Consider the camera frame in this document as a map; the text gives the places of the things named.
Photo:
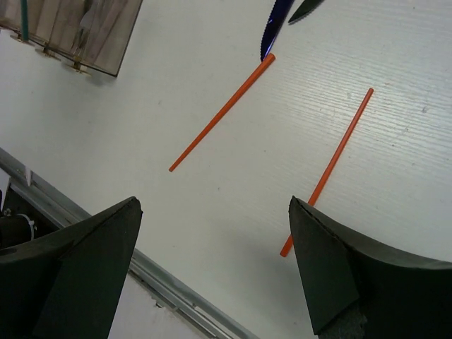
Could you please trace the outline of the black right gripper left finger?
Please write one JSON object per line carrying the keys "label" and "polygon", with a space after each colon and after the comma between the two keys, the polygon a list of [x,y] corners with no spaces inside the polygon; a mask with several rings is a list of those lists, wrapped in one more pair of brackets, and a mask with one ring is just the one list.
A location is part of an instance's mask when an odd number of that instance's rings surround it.
{"label": "black right gripper left finger", "polygon": [[130,197],[1,250],[2,338],[107,338],[141,226]]}

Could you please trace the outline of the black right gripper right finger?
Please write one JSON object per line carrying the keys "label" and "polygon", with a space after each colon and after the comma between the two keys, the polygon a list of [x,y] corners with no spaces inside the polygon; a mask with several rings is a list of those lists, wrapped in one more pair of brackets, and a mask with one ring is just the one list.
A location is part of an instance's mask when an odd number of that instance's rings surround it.
{"label": "black right gripper right finger", "polygon": [[451,337],[448,261],[376,241],[298,198],[289,219],[317,337]]}

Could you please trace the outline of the silver fork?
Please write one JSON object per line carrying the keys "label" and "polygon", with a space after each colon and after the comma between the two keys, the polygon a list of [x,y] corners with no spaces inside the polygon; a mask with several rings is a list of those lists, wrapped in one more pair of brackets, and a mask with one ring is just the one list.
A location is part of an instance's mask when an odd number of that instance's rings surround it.
{"label": "silver fork", "polygon": [[88,35],[93,25],[95,12],[97,7],[97,1],[84,1],[83,2],[83,17],[78,26],[76,36],[73,40],[71,53],[75,59],[81,58],[81,53],[85,48],[88,41]]}

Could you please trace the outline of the black knife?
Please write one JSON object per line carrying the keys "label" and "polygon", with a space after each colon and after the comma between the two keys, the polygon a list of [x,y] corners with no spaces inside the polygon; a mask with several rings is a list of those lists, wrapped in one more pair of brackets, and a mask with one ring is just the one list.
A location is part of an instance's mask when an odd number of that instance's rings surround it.
{"label": "black knife", "polygon": [[316,9],[323,0],[303,0],[297,10],[292,14],[288,20],[289,24],[296,23],[297,21],[303,19],[309,15],[314,9]]}

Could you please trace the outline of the blue knife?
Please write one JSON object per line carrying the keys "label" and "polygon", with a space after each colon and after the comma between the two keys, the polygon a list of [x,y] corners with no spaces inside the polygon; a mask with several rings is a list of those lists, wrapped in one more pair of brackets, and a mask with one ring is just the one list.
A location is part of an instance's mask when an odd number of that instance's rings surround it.
{"label": "blue knife", "polygon": [[269,54],[286,16],[290,12],[293,2],[293,0],[275,0],[261,38],[261,61]]}

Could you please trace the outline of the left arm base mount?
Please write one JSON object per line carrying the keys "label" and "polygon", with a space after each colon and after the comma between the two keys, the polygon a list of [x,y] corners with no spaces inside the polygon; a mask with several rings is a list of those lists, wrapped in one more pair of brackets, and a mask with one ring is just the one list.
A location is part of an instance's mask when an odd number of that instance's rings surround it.
{"label": "left arm base mount", "polygon": [[23,244],[58,230],[38,209],[12,189],[1,192],[1,249]]}

